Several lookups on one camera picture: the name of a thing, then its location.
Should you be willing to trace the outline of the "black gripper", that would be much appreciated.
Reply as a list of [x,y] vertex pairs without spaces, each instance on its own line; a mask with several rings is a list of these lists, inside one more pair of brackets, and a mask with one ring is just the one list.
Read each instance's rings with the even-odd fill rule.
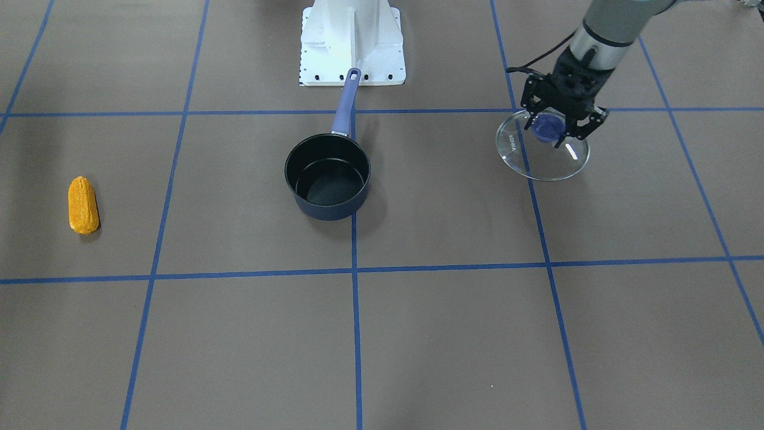
[[594,68],[597,49],[587,49],[578,58],[572,49],[565,49],[557,58],[553,71],[546,75],[533,70],[533,62],[519,68],[526,74],[521,106],[528,117],[524,130],[529,130],[537,116],[546,109],[554,109],[564,119],[565,131],[557,139],[558,149],[567,138],[586,139],[608,119],[608,110],[596,106],[595,98],[609,79],[609,70]]

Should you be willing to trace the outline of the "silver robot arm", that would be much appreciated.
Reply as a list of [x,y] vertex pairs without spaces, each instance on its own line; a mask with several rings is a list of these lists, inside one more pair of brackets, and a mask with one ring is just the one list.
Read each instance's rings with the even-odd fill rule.
[[609,111],[596,104],[597,95],[638,39],[652,17],[677,1],[592,1],[579,28],[557,47],[564,51],[550,73],[533,70],[535,60],[509,67],[507,73],[527,75],[520,105],[527,111],[525,130],[546,109],[563,116],[565,138],[584,140],[608,119]]

